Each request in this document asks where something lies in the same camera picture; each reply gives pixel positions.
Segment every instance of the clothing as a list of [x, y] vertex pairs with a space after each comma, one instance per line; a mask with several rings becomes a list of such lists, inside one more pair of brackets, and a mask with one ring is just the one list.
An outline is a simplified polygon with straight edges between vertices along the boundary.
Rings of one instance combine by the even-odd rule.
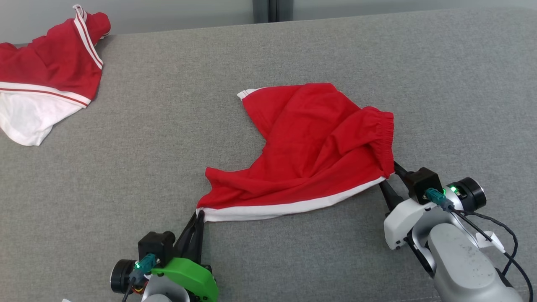
[[238, 94], [266, 139], [250, 168], [207, 168], [198, 203], [207, 221], [255, 220], [327, 207], [394, 172], [393, 114], [360, 109], [332, 84]]
[[74, 19], [26, 47], [0, 44], [0, 128], [21, 145], [40, 145], [54, 124], [95, 98], [103, 61], [94, 46], [110, 21], [73, 8]]

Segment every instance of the red fabric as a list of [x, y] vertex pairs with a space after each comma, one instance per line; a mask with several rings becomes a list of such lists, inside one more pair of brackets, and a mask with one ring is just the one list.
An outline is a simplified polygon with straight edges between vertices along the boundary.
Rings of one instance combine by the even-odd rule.
[[[103, 13], [84, 14], [88, 35], [95, 45], [110, 31], [110, 21]], [[1, 43], [0, 82], [46, 86], [94, 99], [101, 69], [82, 39], [86, 37], [81, 37], [74, 19], [68, 19], [26, 47], [17, 49], [10, 43]]]
[[243, 105], [266, 139], [263, 153], [245, 170], [207, 168], [212, 190], [198, 208], [311, 200], [394, 172], [393, 114], [360, 109], [332, 84], [262, 88]]

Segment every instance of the white cable tag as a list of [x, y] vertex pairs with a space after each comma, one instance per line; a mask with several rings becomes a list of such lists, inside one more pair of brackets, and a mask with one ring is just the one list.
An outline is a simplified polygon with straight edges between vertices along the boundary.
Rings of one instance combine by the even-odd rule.
[[487, 239], [485, 239], [485, 237], [483, 235], [481, 235], [480, 233], [476, 233], [475, 238], [477, 239], [477, 245], [479, 245], [479, 248], [486, 248], [486, 247], [494, 246], [499, 251], [501, 251], [502, 254], [505, 253], [505, 248], [504, 248], [502, 242], [500, 241], [500, 239], [498, 239], [498, 236], [496, 236], [496, 234], [494, 234], [494, 232], [485, 231], [485, 234], [487, 234], [492, 239], [492, 242], [490, 242]]

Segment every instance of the gray fabric surface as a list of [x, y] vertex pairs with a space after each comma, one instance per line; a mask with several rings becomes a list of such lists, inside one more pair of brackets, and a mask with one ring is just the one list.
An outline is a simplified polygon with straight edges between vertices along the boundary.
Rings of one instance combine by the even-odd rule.
[[[408, 169], [478, 180], [482, 212], [518, 234], [517, 258], [537, 282], [535, 37], [537, 13], [521, 9], [108, 37], [87, 109], [40, 147], [0, 134], [0, 300], [119, 301], [108, 285], [116, 261], [135, 258], [148, 231], [182, 230], [210, 189], [205, 167], [243, 169], [260, 154], [236, 94], [307, 82], [394, 112], [394, 154]], [[385, 211], [375, 187], [315, 212], [208, 224], [204, 262], [222, 302], [439, 301], [410, 249], [388, 249]], [[514, 268], [509, 278], [527, 295]]]

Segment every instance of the red stripe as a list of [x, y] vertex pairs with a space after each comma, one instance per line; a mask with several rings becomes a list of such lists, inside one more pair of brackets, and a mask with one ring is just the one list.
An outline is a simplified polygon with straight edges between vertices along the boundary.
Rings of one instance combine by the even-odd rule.
[[73, 102], [77, 102], [77, 103], [80, 103], [84, 106], [88, 106], [86, 103], [84, 102], [81, 102], [79, 100], [77, 100], [76, 98], [71, 98], [71, 97], [67, 97], [67, 96], [64, 96], [64, 95], [61, 95], [61, 94], [55, 94], [54, 92], [49, 92], [49, 91], [43, 91], [43, 90], [32, 90], [32, 89], [8, 89], [8, 88], [0, 88], [0, 90], [7, 90], [7, 91], [21, 91], [21, 92], [40, 92], [40, 93], [44, 93], [44, 94], [50, 94], [50, 95], [55, 95], [55, 96], [58, 96], [58, 97], [62, 97], [62, 98], [66, 98], [66, 99], [69, 99]]
[[82, 31], [84, 31], [84, 36], [86, 38], [86, 41], [88, 42], [88, 46], [89, 46], [89, 49], [91, 51], [91, 53], [95, 56], [95, 59], [97, 59], [97, 61], [100, 63], [101, 67], [103, 66], [103, 62], [101, 60], [99, 60], [99, 57], [97, 56], [97, 54], [95, 54], [95, 52], [93, 51], [93, 47], [91, 47], [93, 44], [91, 43], [91, 40], [88, 38], [88, 33], [86, 32], [86, 29], [84, 28], [84, 26], [82, 26], [82, 22], [80, 20], [80, 15], [79, 14], [76, 14], [76, 18], [78, 19], [78, 21], [81, 23], [81, 27], [82, 27]]

